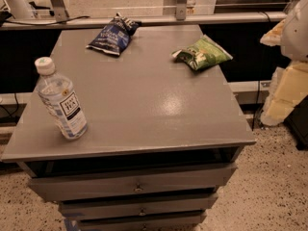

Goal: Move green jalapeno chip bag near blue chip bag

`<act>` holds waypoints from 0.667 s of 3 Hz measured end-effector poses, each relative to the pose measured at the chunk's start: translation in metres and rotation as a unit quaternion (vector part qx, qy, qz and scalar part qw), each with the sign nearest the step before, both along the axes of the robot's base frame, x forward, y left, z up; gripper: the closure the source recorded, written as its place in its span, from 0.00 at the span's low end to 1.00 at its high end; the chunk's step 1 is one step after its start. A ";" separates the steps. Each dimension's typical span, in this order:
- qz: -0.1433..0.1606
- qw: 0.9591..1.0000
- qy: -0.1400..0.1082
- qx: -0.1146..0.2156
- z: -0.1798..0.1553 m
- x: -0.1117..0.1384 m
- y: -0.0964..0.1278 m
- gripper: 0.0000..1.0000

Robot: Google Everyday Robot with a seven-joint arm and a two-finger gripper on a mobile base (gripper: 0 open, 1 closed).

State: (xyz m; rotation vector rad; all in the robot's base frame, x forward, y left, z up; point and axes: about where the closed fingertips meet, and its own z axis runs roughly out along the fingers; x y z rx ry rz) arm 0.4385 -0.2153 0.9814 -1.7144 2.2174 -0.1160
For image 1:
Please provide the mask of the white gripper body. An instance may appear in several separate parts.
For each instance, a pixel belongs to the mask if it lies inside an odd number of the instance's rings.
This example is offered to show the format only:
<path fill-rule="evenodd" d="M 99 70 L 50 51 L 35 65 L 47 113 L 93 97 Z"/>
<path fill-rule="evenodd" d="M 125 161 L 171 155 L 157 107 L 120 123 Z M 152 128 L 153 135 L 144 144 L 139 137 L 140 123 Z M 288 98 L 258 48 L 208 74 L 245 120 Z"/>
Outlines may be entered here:
<path fill-rule="evenodd" d="M 308 0 L 299 0 L 288 13 L 281 36 L 281 54 L 308 61 Z"/>

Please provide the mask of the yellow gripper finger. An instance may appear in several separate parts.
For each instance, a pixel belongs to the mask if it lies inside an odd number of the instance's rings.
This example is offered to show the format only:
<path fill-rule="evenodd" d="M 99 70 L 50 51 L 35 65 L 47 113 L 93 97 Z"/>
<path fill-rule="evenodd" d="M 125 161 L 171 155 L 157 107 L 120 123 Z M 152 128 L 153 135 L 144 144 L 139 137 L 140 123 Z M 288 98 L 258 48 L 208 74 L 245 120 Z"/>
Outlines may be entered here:
<path fill-rule="evenodd" d="M 260 42 L 267 46 L 280 46 L 284 25 L 285 19 L 281 20 L 267 33 L 263 34 L 260 39 Z"/>
<path fill-rule="evenodd" d="M 308 64 L 291 62 L 286 68 L 277 67 L 269 85 L 269 96 L 260 120 L 266 126 L 283 122 L 308 95 Z"/>

